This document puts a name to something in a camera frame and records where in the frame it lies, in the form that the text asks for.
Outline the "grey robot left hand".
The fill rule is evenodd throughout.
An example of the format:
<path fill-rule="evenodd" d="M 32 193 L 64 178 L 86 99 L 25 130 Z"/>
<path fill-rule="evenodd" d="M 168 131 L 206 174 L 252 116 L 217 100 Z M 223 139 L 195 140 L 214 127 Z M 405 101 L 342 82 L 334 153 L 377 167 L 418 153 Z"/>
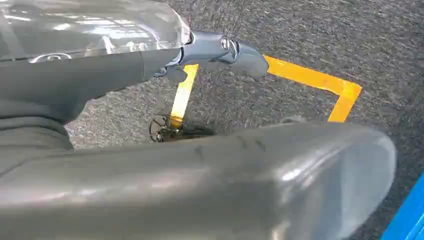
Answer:
<path fill-rule="evenodd" d="M 65 125 L 109 92 L 189 64 L 252 76 L 255 48 L 192 31 L 153 0 L 0 3 L 3 240 L 343 240 L 387 196 L 396 146 L 350 123 L 292 121 L 226 135 L 75 150 Z"/>

